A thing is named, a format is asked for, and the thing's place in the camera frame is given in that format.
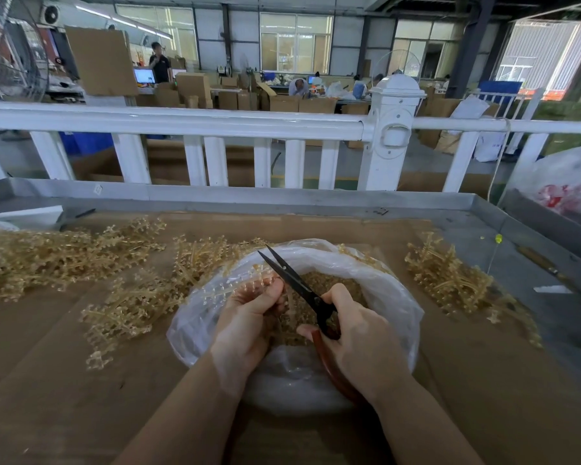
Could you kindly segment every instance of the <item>computer monitor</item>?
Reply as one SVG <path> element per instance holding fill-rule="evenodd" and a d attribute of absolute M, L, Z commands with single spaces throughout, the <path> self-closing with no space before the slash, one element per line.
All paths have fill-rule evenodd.
<path fill-rule="evenodd" d="M 155 75 L 150 68 L 134 68 L 138 83 L 155 83 Z"/>

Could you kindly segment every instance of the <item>black shirt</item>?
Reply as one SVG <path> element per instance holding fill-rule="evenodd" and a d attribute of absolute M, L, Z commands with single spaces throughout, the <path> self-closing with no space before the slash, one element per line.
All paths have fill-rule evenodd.
<path fill-rule="evenodd" d="M 155 54 L 150 56 L 150 59 L 148 61 L 149 65 L 151 65 L 151 63 L 153 63 L 153 60 L 155 60 L 155 57 L 156 57 Z M 155 82 L 157 82 L 157 83 L 169 82 L 170 81 L 170 78 L 168 77 L 168 69 L 169 68 L 170 68 L 170 61 L 164 55 L 159 57 L 159 62 L 157 62 L 157 65 L 155 65 L 153 67 L 153 75 L 155 75 Z"/>

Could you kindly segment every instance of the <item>tube light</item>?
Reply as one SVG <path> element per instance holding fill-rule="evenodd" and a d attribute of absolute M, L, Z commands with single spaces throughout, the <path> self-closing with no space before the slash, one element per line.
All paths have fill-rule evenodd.
<path fill-rule="evenodd" d="M 111 17 L 106 15 L 106 14 L 103 14 L 103 13 L 100 13 L 97 11 L 93 11 L 93 10 L 89 10 L 88 8 L 84 8 L 83 6 L 76 5 L 76 8 L 81 10 L 81 11 L 85 11 L 86 13 L 101 16 L 101 18 L 111 19 Z"/>
<path fill-rule="evenodd" d="M 142 26 L 138 26 L 138 29 L 141 29 L 141 30 L 143 30 L 143 31 L 147 31 L 148 33 L 151 33 L 151 34 L 156 34 L 156 32 L 155 32 L 155 31 L 151 31 L 150 29 L 143 28 Z"/>
<path fill-rule="evenodd" d="M 136 28 L 137 26 L 135 24 L 132 23 L 128 23 L 126 21 L 123 21 L 122 19 L 118 19 L 118 18 L 112 18 L 114 21 L 116 21 L 117 23 L 123 23 L 123 24 L 127 24 L 127 26 L 131 26 L 132 28 Z"/>

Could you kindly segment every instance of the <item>man in black shirt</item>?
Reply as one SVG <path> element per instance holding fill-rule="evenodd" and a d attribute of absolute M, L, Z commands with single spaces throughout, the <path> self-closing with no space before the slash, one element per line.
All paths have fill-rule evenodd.
<path fill-rule="evenodd" d="M 155 75 L 155 82 L 167 83 L 170 81 L 168 77 L 168 69 L 170 68 L 170 61 L 162 53 L 162 45 L 159 42 L 153 42 L 153 53 L 148 61 L 148 66 L 153 69 Z"/>

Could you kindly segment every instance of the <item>forearm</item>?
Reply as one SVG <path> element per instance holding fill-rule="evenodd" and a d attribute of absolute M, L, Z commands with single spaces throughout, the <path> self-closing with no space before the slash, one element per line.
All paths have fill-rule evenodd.
<path fill-rule="evenodd" d="M 411 376 L 375 410 L 400 465 L 483 463 L 437 401 Z"/>
<path fill-rule="evenodd" d="M 243 390 L 245 380 L 239 380 Z M 220 386 L 207 352 L 116 460 L 122 464 L 220 463 L 241 395 Z"/>

